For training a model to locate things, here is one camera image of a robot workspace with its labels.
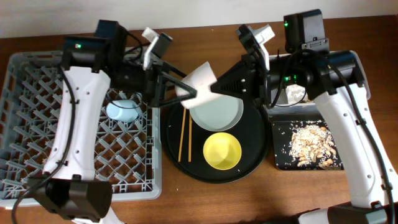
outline cable clip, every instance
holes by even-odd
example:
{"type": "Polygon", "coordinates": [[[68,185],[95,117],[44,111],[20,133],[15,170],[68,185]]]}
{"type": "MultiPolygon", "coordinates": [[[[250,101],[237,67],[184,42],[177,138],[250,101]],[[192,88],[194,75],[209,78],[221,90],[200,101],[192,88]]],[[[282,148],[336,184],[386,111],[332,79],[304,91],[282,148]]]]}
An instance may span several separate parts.
{"type": "Polygon", "coordinates": [[[361,118],[360,121],[356,120],[355,123],[356,123],[356,125],[365,125],[366,124],[366,120],[364,118],[361,118]]]}
{"type": "Polygon", "coordinates": [[[383,190],[392,190],[393,189],[391,182],[388,182],[388,184],[382,184],[381,188],[383,190]]]}
{"type": "Polygon", "coordinates": [[[63,163],[63,165],[65,165],[65,166],[68,166],[68,161],[65,161],[64,163],[63,163]]]}

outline black round tray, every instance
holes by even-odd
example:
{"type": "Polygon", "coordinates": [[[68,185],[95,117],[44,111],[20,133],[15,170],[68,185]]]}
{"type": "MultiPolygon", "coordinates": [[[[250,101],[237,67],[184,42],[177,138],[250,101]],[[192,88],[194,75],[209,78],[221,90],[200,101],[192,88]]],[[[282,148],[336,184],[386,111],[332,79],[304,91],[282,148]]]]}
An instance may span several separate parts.
{"type": "Polygon", "coordinates": [[[216,133],[207,131],[192,120],[192,161],[188,162],[189,110],[185,117],[181,162],[178,162],[183,106],[174,105],[162,117],[161,135],[164,149],[170,160],[181,171],[197,180],[221,184],[238,180],[250,174],[265,158],[271,143],[271,126],[264,108],[257,109],[250,102],[244,102],[242,118],[229,130],[242,147],[239,163],[229,170],[218,170],[210,166],[203,156],[203,145],[207,138],[216,133]]]}

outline white wall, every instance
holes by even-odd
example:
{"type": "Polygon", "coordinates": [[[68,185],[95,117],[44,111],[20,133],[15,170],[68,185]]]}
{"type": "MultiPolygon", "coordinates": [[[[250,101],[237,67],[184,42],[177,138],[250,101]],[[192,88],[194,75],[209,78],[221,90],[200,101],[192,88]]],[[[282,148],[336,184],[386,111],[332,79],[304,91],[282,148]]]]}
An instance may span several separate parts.
{"type": "Polygon", "coordinates": [[[98,19],[128,29],[281,21],[319,8],[324,18],[398,13],[397,0],[0,0],[0,38],[93,32],[98,19]]]}

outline wooden chopstick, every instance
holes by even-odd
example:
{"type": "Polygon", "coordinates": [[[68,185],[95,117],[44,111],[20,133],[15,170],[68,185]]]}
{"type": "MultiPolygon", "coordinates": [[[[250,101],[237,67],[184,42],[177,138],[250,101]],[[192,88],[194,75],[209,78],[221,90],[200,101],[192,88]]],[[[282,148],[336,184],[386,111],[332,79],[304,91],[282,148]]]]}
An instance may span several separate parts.
{"type": "Polygon", "coordinates": [[[192,148],[192,117],[189,113],[189,145],[188,145],[188,162],[191,162],[191,148],[192,148]]]}
{"type": "Polygon", "coordinates": [[[184,137],[184,126],[185,126],[185,113],[187,109],[184,108],[184,114],[182,115],[182,127],[181,127],[181,138],[180,138],[180,149],[178,150],[178,162],[181,162],[181,150],[182,150],[182,139],[184,137]]]}

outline gray dish rack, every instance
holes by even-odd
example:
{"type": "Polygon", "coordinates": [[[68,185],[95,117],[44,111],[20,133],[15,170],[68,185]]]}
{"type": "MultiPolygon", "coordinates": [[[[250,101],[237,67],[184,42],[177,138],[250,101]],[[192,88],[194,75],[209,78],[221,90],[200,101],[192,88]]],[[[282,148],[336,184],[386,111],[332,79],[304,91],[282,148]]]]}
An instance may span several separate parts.
{"type": "MultiPolygon", "coordinates": [[[[50,154],[62,101],[57,64],[62,52],[25,52],[11,56],[0,99],[0,207],[10,208],[25,191],[27,178],[39,174],[50,154]]],[[[137,99],[114,89],[116,99],[137,99]]],[[[112,201],[157,198],[162,190],[160,109],[141,105],[132,123],[109,119],[104,100],[96,144],[95,178],[113,185],[112,201]]],[[[27,198],[22,206],[38,205],[27,198]]]]}

